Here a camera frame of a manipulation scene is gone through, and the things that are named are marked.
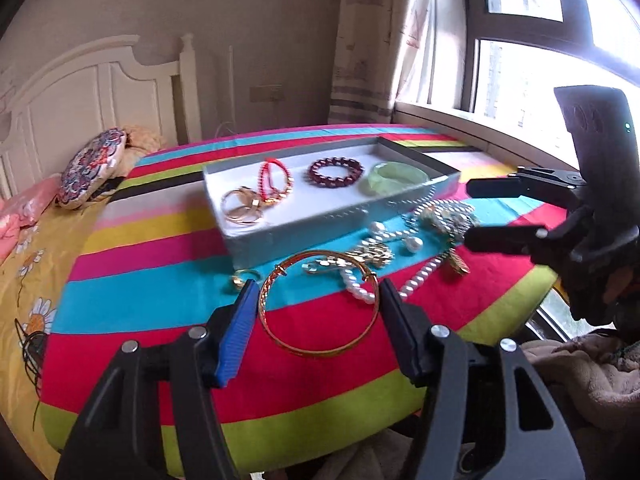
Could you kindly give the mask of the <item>pearl drop earring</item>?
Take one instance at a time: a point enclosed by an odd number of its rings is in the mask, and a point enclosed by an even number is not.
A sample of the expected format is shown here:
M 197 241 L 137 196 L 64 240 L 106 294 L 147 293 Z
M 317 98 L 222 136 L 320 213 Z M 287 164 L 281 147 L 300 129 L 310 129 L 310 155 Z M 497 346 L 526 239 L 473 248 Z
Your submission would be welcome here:
M 417 254 L 423 248 L 423 240 L 416 235 L 406 236 L 403 240 L 405 248 L 410 254 Z

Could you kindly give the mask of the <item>green jade bangle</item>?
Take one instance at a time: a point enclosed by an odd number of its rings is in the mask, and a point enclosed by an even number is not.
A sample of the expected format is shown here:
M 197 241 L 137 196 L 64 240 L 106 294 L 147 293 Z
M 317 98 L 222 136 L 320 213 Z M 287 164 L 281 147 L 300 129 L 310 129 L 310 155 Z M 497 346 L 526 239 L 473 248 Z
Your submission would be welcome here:
M 363 178 L 359 189 L 367 196 L 390 196 L 424 185 L 428 180 L 425 171 L 405 162 L 379 162 Z

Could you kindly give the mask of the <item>gold bangle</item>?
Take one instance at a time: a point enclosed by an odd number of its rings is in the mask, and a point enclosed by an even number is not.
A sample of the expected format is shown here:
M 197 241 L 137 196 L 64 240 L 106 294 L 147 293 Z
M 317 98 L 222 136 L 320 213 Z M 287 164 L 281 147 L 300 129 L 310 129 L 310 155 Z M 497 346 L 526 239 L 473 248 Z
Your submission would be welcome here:
M 270 293 L 270 290 L 272 289 L 274 282 L 277 281 L 280 276 L 287 276 L 288 268 L 290 268 L 291 266 L 295 266 L 297 263 L 300 263 L 301 261 L 310 259 L 312 257 L 326 257 L 344 260 L 354 266 L 360 272 L 361 277 L 364 279 L 364 281 L 372 287 L 372 292 L 366 292 L 365 295 L 359 295 L 361 301 L 365 301 L 372 307 L 371 321 L 355 339 L 349 341 L 347 344 L 342 344 L 341 346 L 334 348 L 318 350 L 295 347 L 292 344 L 288 344 L 287 342 L 279 338 L 275 333 L 273 333 L 268 324 L 266 307 L 268 302 L 268 295 Z M 311 249 L 304 250 L 303 252 L 298 252 L 297 254 L 294 254 L 291 257 L 282 260 L 280 263 L 274 266 L 273 270 L 267 275 L 267 277 L 260 285 L 257 299 L 257 316 L 266 334 L 276 344 L 278 344 L 282 348 L 285 348 L 289 352 L 298 354 L 299 356 L 336 356 L 337 354 L 355 347 L 360 340 L 363 340 L 363 338 L 367 336 L 368 333 L 370 333 L 370 330 L 372 330 L 372 327 L 376 319 L 378 318 L 378 312 L 380 312 L 380 302 L 380 284 L 378 284 L 378 277 L 368 267 L 367 263 L 359 261 L 354 256 L 347 255 L 346 252 L 334 252 L 334 250 L 329 249 Z

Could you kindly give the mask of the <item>gold scarf ring cluster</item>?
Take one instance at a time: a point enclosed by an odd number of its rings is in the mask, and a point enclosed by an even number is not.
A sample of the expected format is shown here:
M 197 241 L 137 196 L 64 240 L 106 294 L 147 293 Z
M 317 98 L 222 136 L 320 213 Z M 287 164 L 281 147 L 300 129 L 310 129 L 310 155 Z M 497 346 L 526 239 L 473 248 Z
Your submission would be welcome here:
M 250 226 L 262 218 L 267 204 L 258 192 L 241 186 L 222 196 L 220 209 L 227 221 Z

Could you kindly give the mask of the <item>grey shallow jewelry box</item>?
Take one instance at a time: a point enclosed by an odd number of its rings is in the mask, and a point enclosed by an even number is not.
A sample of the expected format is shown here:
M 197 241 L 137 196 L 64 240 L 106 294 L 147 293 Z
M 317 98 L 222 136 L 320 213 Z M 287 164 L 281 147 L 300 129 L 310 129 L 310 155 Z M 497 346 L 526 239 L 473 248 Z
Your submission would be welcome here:
M 257 185 L 258 171 L 266 158 L 284 163 L 293 178 L 290 195 L 269 207 L 257 222 L 237 224 L 224 218 L 222 201 L 234 190 Z M 322 188 L 307 177 L 318 159 L 345 157 L 363 166 L 363 176 L 347 188 Z M 401 162 L 426 174 L 426 181 L 386 194 L 367 190 L 367 176 L 378 164 Z M 373 221 L 404 214 L 422 200 L 448 197 L 457 191 L 460 171 L 413 148 L 382 136 L 321 142 L 298 148 L 282 148 L 265 154 L 217 160 L 203 169 L 210 208 L 224 246 L 235 268 L 261 264 L 328 244 L 363 230 Z

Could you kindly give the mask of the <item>striped colourful blanket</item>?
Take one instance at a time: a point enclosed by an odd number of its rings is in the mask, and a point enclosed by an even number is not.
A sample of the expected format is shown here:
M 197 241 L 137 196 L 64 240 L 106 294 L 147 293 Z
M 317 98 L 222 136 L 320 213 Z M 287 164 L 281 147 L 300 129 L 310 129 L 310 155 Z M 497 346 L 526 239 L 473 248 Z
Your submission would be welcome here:
M 512 165 L 459 141 L 409 126 L 318 126 L 261 131 L 191 144 L 142 159 L 99 216 L 63 288 L 43 365 L 40 419 L 60 450 L 108 361 L 126 340 L 166 344 L 235 298 L 233 264 L 207 205 L 203 168 L 217 160 L 351 138 L 382 138 L 427 152 L 463 180 L 502 177 Z M 468 275 L 428 272 L 439 244 L 423 235 L 381 270 L 414 304 L 461 336 L 494 344 L 520 328 L 554 277 L 526 258 L 463 254 Z M 294 268 L 273 286 L 268 324 L 295 347 L 329 349 L 355 339 L 372 318 L 334 273 Z M 242 471 L 288 466 L 376 434 L 416 411 L 422 394 L 400 374 L 383 324 L 336 356 L 299 356 L 257 323 L 217 414 Z

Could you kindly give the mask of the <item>yellow floral bed sheet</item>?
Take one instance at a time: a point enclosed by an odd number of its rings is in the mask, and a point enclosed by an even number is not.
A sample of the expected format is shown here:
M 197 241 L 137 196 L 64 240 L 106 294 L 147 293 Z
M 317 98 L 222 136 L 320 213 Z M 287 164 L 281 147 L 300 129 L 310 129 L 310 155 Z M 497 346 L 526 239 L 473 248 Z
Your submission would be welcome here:
M 44 435 L 38 366 L 26 364 L 25 337 L 52 332 L 70 270 L 103 210 L 52 205 L 34 226 L 21 229 L 1 260 L 1 417 L 36 471 L 51 479 L 58 452 Z

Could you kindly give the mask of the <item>patterned beige curtain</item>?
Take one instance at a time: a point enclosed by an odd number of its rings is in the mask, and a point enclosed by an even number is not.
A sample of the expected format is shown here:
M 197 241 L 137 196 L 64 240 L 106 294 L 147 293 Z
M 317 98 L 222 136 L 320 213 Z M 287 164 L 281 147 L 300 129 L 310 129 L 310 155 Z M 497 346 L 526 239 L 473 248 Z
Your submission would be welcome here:
M 388 124 L 398 103 L 457 108 L 465 0 L 341 0 L 328 121 Z

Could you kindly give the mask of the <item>round embroidered cushion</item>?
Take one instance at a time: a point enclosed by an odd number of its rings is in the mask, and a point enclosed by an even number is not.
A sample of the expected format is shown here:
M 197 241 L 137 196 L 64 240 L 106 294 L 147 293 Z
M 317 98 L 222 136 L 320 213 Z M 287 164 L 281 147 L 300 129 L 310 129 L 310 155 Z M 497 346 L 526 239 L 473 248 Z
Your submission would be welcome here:
M 111 128 L 81 148 L 61 174 L 58 206 L 77 209 L 115 172 L 124 156 L 126 132 Z

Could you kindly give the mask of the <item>beige plush toy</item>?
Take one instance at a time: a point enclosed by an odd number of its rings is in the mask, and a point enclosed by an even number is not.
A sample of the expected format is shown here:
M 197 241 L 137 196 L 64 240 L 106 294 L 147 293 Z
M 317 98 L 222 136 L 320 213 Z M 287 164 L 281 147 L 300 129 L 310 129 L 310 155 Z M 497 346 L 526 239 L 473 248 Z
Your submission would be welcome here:
M 166 145 L 163 136 L 149 128 L 129 125 L 123 126 L 122 131 L 126 133 L 126 145 L 114 172 L 116 178 L 127 177 L 140 159 L 161 151 Z

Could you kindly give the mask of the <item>white wooden headboard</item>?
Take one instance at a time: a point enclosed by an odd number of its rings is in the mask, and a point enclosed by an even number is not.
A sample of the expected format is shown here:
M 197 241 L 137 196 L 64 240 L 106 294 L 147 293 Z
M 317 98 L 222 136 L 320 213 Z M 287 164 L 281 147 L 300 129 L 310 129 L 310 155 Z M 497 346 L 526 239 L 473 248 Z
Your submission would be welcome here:
M 143 65 L 136 35 L 101 38 L 35 72 L 1 114 L 1 196 L 5 200 L 63 170 L 99 133 L 143 126 L 171 146 L 202 140 L 193 37 L 175 61 Z

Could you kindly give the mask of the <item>window frame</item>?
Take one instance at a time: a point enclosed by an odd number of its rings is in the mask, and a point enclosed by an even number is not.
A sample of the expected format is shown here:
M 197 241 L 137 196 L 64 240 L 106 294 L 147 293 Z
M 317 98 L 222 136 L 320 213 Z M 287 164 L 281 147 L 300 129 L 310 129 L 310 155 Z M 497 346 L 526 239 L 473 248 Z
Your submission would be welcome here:
M 639 0 L 430 0 L 423 39 L 395 119 L 510 164 L 576 166 L 556 88 L 639 104 Z

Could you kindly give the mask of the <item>wall power socket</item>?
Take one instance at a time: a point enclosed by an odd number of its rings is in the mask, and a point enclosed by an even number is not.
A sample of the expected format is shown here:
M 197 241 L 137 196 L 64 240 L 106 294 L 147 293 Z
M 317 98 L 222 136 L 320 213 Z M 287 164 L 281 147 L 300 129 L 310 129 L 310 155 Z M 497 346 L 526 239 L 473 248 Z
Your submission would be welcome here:
M 282 84 L 261 84 L 250 87 L 250 102 L 252 103 L 277 103 L 284 100 Z

